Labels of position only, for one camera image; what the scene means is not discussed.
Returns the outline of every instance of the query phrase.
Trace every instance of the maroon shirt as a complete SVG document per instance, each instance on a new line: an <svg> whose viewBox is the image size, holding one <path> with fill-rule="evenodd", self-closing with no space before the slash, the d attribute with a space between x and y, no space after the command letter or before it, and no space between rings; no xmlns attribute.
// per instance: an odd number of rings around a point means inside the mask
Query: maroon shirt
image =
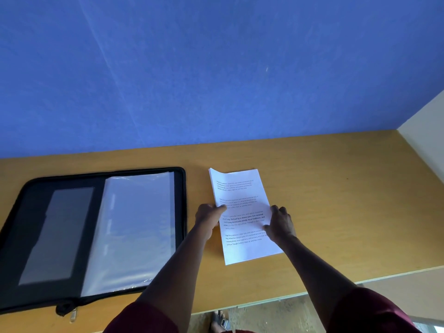
<svg viewBox="0 0 444 333"><path fill-rule="evenodd" d="M131 303L103 333L179 333L177 326L157 308ZM336 306L327 333L418 333L407 314L380 294L358 288Z"/></svg>

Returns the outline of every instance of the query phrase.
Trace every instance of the left hand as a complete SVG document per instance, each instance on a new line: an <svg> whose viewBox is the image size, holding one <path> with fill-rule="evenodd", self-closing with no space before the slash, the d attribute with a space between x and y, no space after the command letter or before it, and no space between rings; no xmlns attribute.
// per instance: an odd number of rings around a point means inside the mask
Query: left hand
<svg viewBox="0 0 444 333"><path fill-rule="evenodd" d="M196 213L196 226L202 227L206 234L206 240L211 237L213 228L219 222L222 213L225 212L226 206L220 207L209 204L201 204Z"/></svg>

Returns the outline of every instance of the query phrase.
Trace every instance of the floor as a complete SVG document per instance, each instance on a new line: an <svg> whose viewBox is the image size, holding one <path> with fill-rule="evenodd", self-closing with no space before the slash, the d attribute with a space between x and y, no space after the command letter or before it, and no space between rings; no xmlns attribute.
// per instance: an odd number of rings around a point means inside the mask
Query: floor
<svg viewBox="0 0 444 333"><path fill-rule="evenodd" d="M229 308L232 328L256 333L325 333L308 296L288 298L243 308ZM191 316L188 333L207 333L210 313Z"/></svg>

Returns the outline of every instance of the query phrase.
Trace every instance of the clear plastic sleeve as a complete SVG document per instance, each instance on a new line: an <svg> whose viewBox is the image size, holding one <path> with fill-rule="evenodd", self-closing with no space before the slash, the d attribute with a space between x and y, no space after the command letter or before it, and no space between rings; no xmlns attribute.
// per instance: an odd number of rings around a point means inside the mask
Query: clear plastic sleeve
<svg viewBox="0 0 444 333"><path fill-rule="evenodd" d="M148 285L175 243L174 173L108 178L81 296Z"/></svg>

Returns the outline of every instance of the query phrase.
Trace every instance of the white paper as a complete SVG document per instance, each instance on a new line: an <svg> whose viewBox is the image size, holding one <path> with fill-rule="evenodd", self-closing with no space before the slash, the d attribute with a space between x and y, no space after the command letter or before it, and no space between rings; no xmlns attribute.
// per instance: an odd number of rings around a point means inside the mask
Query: white paper
<svg viewBox="0 0 444 333"><path fill-rule="evenodd" d="M225 265L281 253L262 229L270 224L271 210L259 171L210 168L210 178L216 205L227 206L219 220Z"/></svg>

